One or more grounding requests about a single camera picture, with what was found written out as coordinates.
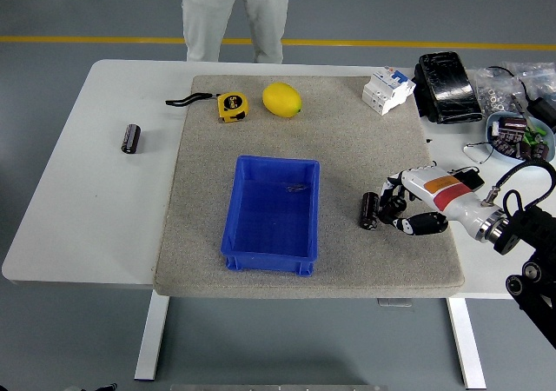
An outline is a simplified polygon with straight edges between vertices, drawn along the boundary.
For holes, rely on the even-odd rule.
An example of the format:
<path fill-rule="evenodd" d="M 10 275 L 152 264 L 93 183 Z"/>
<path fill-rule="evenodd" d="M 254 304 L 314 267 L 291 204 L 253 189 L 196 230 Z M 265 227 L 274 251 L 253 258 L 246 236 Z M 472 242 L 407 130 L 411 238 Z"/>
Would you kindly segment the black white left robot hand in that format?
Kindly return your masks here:
<path fill-rule="evenodd" d="M 84 388 L 82 386 L 70 385 L 63 389 L 63 391 L 116 391 L 118 385 L 115 382 L 94 386 L 92 388 Z"/>

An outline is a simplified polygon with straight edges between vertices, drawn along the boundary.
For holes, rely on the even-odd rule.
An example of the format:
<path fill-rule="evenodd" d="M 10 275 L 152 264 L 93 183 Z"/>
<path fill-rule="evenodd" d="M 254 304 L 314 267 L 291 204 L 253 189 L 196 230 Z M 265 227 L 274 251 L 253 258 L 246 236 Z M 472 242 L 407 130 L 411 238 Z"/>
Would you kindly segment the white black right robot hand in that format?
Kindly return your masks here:
<path fill-rule="evenodd" d="M 403 217 L 405 197 L 423 201 L 430 210 Z M 437 166 L 407 169 L 383 184 L 378 217 L 407 235 L 439 234 L 459 222 L 476 241 L 488 242 L 503 220 L 500 207 L 484 203 L 464 182 Z"/>

